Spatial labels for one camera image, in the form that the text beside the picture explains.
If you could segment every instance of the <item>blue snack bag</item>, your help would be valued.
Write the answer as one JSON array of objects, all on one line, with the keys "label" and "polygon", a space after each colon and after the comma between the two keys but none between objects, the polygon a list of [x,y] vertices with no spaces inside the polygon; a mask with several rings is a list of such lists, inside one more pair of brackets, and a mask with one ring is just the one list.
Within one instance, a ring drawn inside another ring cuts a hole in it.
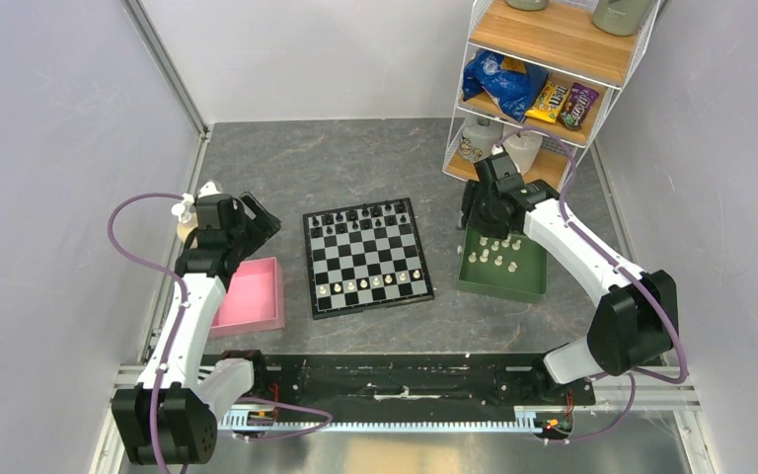
[{"label": "blue snack bag", "polygon": [[547,79],[541,66],[481,49],[463,68],[463,100],[487,92],[502,112],[521,121]]}]

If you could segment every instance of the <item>white bottle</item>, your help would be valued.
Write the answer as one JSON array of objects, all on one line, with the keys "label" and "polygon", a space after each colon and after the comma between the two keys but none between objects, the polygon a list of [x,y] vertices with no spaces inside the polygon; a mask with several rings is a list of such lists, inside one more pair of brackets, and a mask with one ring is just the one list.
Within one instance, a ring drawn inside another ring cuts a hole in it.
[{"label": "white bottle", "polygon": [[522,175],[530,171],[539,148],[542,147],[542,135],[539,133],[516,133],[504,140],[504,151],[510,156],[518,172]]},{"label": "white bottle", "polygon": [[170,212],[179,220],[179,224],[176,225],[176,235],[179,236],[182,243],[185,243],[190,233],[198,227],[198,219],[196,219],[194,212],[190,212],[193,206],[193,196],[183,194],[182,197],[181,202],[173,204]]}]

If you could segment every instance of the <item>snack bag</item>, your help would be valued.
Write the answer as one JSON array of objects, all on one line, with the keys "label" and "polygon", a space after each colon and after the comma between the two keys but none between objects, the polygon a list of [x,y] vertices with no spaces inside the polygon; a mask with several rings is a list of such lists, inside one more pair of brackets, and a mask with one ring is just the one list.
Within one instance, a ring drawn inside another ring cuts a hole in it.
[{"label": "snack bag", "polygon": [[463,69],[463,100],[486,91],[505,114],[521,121],[547,78],[541,66],[481,49]]},{"label": "snack bag", "polygon": [[557,116],[565,106],[565,100],[568,97],[568,88],[554,84],[548,81],[545,84],[545,88],[542,89],[542,94],[536,98],[536,104],[527,111],[527,117],[533,119],[539,119],[554,123],[557,121]]},{"label": "snack bag", "polygon": [[591,105],[599,97],[600,93],[597,91],[574,82],[570,86],[570,96],[565,108],[560,113],[560,123],[571,130],[579,130],[588,116],[588,111],[591,110]]}]

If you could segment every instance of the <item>bottle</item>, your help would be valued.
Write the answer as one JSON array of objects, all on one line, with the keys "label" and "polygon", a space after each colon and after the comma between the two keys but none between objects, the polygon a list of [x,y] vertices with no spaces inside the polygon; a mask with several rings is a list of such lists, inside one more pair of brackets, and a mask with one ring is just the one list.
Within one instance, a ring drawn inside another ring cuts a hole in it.
[{"label": "bottle", "polygon": [[530,167],[536,161],[536,155],[542,147],[542,139],[539,133],[524,132],[516,133],[504,140],[504,151],[522,175],[530,171]]},{"label": "bottle", "polygon": [[176,225],[176,235],[182,243],[187,242],[188,236],[198,227],[198,219],[194,212],[190,212],[193,206],[193,196],[188,194],[182,195],[182,201],[173,204],[170,212],[175,215],[179,223]]},{"label": "bottle", "polygon": [[548,0],[507,0],[507,5],[519,10],[535,12],[548,6]]},{"label": "bottle", "polygon": [[617,37],[634,35],[644,23],[655,0],[600,0],[591,21],[600,30]]},{"label": "bottle", "polygon": [[493,153],[493,145],[501,140],[504,125],[490,123],[488,118],[478,118],[461,132],[460,156],[470,163],[487,158]]}]

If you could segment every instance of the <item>pink tray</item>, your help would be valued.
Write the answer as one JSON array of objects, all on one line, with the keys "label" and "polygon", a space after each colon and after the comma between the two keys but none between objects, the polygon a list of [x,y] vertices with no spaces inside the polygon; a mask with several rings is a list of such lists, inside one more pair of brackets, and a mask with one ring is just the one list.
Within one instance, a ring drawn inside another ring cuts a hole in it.
[{"label": "pink tray", "polygon": [[216,311],[210,336],[220,338],[280,329],[286,325],[284,312],[283,272],[277,259],[243,262]]}]

